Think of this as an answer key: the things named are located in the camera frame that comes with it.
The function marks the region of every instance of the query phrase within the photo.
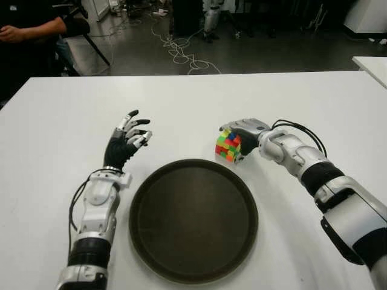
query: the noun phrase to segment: person's hand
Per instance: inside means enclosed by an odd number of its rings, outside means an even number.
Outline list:
[[[24,29],[11,25],[3,26],[0,29],[0,41],[10,44],[18,44],[25,40]]]

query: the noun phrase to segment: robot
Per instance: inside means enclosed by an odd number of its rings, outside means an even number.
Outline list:
[[[218,26],[219,16],[224,0],[210,0],[210,8],[204,15],[203,37],[206,42],[212,42],[213,39],[219,39],[214,30]]]
[[[151,131],[134,129],[149,123],[149,120],[132,121],[137,114],[138,111],[129,113],[114,129],[106,148],[104,167],[90,174],[87,180],[91,184],[84,197],[85,212],[57,290],[106,289],[119,191],[128,186],[130,178],[122,168],[152,136]],[[351,263],[365,264],[376,290],[387,289],[385,205],[344,175],[321,151],[286,130],[271,128],[254,118],[220,127],[221,131],[225,129],[241,138],[236,163],[258,148],[262,157],[284,166],[314,198],[323,213],[321,226],[341,255]]]

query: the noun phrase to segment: person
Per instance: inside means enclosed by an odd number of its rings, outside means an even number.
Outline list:
[[[30,77],[52,75],[57,36],[66,30],[46,0],[1,0],[0,106]]]

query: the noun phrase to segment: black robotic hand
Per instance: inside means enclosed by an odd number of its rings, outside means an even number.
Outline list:
[[[111,166],[122,170],[126,160],[130,159],[140,147],[147,146],[152,136],[151,131],[133,129],[142,124],[149,124],[147,119],[132,120],[138,110],[130,112],[114,129],[105,151],[103,166]]]
[[[221,126],[219,130],[229,130],[239,135],[241,139],[241,151],[235,160],[235,163],[238,163],[254,148],[258,147],[259,136],[263,131],[269,131],[270,127],[257,119],[250,118],[227,123]]]

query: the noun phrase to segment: robot leg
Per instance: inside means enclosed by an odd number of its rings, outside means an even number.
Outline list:
[[[208,38],[218,25],[219,16],[221,12],[221,6],[224,4],[224,0],[211,0],[210,9],[207,11],[204,17],[204,38]]]

